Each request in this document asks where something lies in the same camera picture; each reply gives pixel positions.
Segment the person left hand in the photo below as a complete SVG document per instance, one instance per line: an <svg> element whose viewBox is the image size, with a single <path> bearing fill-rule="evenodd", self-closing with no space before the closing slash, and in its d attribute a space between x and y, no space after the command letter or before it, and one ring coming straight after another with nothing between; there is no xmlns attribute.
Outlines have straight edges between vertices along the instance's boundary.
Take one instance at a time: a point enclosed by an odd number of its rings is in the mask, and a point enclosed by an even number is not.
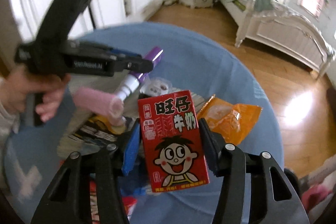
<svg viewBox="0 0 336 224"><path fill-rule="evenodd" d="M42 93L42 102L35 111L46 122L56 115L70 80L69 74L62 79L57 75L33 75L25 65L18 65L1 83L1 104L9 114L22 113L27 97Z"/></svg>

